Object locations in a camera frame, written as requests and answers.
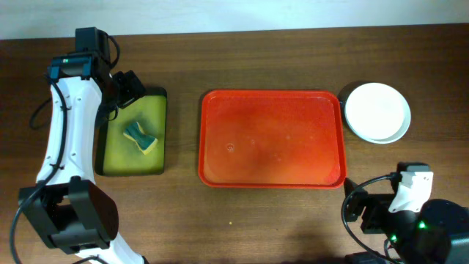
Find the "light blue plate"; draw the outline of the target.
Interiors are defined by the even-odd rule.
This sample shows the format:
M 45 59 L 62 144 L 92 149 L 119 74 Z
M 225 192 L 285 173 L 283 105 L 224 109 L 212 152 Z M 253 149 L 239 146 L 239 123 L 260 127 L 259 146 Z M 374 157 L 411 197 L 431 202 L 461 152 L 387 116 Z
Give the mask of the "light blue plate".
M 410 127 L 411 112 L 405 98 L 348 99 L 344 105 L 348 127 L 358 137 L 375 144 L 401 139 Z

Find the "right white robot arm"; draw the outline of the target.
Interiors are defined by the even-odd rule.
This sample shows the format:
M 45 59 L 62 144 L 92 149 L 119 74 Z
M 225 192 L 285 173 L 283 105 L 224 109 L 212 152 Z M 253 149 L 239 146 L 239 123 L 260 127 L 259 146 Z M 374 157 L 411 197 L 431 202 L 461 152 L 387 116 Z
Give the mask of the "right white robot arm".
M 341 220 L 363 248 L 346 263 L 467 263 L 468 208 L 433 199 L 433 172 L 420 162 L 400 162 L 396 171 L 357 184 L 346 179 Z M 384 252 L 362 242 L 349 228 L 360 220 L 364 234 L 384 234 Z

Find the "green yellow sponge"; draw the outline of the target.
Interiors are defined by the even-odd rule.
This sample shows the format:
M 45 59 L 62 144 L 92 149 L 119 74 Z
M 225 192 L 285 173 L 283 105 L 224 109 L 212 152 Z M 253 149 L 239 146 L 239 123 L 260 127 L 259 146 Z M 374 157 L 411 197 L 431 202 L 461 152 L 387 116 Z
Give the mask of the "green yellow sponge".
M 158 139 L 152 135 L 147 134 L 139 122 L 133 122 L 129 124 L 124 129 L 123 135 L 127 139 L 134 142 L 137 148 L 144 155 L 152 152 L 158 143 Z

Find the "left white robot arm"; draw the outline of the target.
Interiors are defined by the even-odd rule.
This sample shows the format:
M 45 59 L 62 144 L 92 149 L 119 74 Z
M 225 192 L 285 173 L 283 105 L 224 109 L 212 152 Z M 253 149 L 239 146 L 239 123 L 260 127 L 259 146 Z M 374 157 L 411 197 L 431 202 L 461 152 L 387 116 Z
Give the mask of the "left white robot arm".
M 75 31 L 75 50 L 52 59 L 46 79 L 52 115 L 43 165 L 33 187 L 21 188 L 10 228 L 15 262 L 15 226 L 24 215 L 49 249 L 75 254 L 81 261 L 146 263 L 119 234 L 117 205 L 95 183 L 92 166 L 97 126 L 143 97 L 133 71 L 111 73 L 116 40 L 95 27 Z

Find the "white plate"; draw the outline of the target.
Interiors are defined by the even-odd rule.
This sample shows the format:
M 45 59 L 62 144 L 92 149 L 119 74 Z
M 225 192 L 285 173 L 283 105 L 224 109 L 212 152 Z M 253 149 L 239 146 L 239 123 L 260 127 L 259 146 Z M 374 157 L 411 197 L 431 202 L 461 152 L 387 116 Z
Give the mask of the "white plate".
M 366 83 L 352 90 L 344 102 L 344 118 L 361 139 L 374 144 L 400 140 L 410 127 L 411 110 L 393 87 Z

